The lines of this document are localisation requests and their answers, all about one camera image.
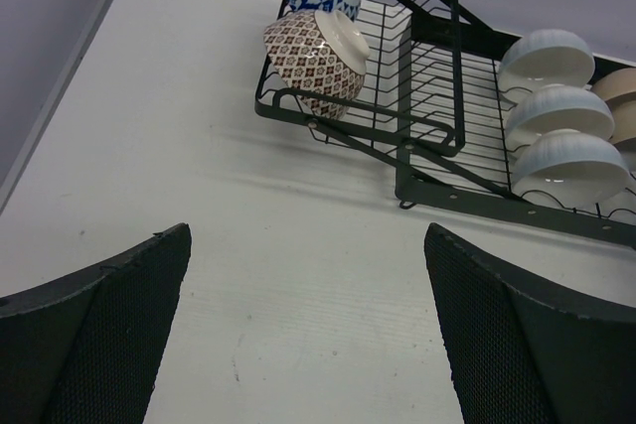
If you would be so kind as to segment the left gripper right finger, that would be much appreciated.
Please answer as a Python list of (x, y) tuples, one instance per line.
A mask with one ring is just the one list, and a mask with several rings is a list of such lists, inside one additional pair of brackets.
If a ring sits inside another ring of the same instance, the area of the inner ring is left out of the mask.
[(466, 423), (632, 423), (635, 310), (433, 223), (425, 265)]

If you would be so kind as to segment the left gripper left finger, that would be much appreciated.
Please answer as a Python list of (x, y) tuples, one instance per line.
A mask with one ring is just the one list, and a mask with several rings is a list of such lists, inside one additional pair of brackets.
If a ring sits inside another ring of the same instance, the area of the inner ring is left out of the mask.
[(143, 422), (191, 246), (179, 223), (2, 298), (2, 422)]

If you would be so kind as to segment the beige bowl front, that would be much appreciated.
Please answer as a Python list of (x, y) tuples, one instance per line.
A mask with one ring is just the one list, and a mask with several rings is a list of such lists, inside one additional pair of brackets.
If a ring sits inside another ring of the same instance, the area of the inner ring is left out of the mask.
[(610, 142), (619, 151), (631, 172), (635, 171), (636, 104), (628, 101), (612, 110), (615, 128)]

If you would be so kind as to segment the beige bowl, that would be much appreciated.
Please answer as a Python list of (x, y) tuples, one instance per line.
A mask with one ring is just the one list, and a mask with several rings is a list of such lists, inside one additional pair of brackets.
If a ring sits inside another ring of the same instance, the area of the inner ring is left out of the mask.
[(631, 172), (635, 171), (636, 104), (628, 101), (612, 110), (615, 128), (610, 142), (619, 151)]
[(636, 69), (614, 71), (596, 82), (591, 91), (602, 99), (610, 109), (634, 101), (636, 95)]

